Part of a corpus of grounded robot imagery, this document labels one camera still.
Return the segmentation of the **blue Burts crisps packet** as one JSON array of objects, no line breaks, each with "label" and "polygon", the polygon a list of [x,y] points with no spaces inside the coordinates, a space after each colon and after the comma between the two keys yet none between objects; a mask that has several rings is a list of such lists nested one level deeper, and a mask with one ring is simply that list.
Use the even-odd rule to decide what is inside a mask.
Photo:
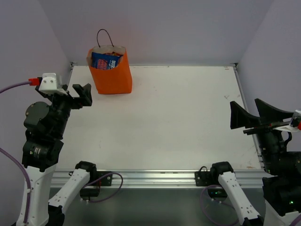
[{"label": "blue Burts crisps packet", "polygon": [[118,66],[123,56],[115,52],[105,53],[105,54],[92,52],[91,57],[92,57],[91,66],[93,68],[99,70],[110,70]]}]

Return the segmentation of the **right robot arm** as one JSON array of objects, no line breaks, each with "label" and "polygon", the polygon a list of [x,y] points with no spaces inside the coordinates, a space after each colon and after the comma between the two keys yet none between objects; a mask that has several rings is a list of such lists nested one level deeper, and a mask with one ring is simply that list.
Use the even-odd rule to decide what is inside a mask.
[{"label": "right robot arm", "polygon": [[255,135],[264,171],[262,178],[265,216],[248,200],[237,182],[230,163],[217,162],[210,168],[210,181],[220,185],[236,211],[241,226],[299,226],[301,224],[301,153],[288,151],[292,133],[301,130],[301,112],[280,110],[255,99],[259,116],[248,113],[237,102],[230,102],[230,128],[244,127],[244,134]]}]

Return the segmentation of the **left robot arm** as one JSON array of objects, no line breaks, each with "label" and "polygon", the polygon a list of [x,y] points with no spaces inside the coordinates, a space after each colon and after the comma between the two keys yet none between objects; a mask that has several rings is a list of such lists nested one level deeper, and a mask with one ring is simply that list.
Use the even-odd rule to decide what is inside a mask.
[{"label": "left robot arm", "polygon": [[61,226],[70,204],[84,185],[98,179],[96,165],[81,161],[71,178],[52,198],[49,198],[51,180],[63,147],[63,133],[71,110],[92,105],[91,85],[74,84],[78,97],[72,97],[63,86],[64,94],[54,91],[38,93],[51,101],[31,104],[25,112],[26,142],[23,146],[21,170],[25,173],[22,207],[16,226]]}]

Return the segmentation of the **orange paper bag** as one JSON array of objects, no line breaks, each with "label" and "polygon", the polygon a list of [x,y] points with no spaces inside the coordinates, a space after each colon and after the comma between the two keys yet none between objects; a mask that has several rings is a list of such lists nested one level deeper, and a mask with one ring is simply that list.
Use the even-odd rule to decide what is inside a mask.
[{"label": "orange paper bag", "polygon": [[[100,54],[115,52],[121,54],[123,57],[117,67],[110,70],[99,70],[91,66],[92,52]],[[97,46],[88,51],[86,60],[99,94],[114,95],[129,94],[132,92],[133,80],[127,58],[127,49],[125,47],[116,46],[112,42],[110,45],[100,45],[98,43]]]}]

